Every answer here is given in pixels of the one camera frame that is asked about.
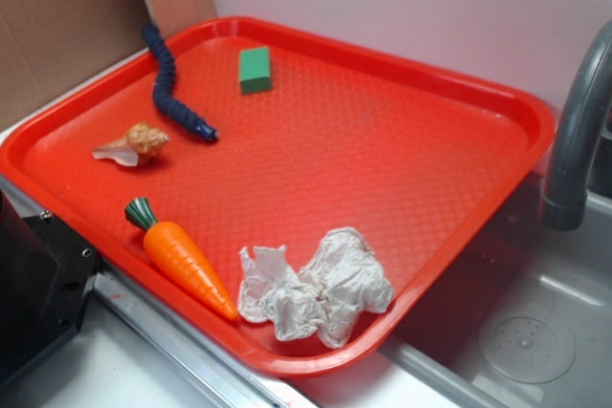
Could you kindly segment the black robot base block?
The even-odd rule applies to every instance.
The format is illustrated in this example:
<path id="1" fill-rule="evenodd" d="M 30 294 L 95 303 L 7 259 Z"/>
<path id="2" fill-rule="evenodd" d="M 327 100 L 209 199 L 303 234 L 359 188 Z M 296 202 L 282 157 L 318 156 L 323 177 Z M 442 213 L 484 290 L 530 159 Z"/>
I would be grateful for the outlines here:
<path id="1" fill-rule="evenodd" d="M 57 217 L 22 218 L 1 197 L 1 390 L 79 332 L 98 252 Z"/>

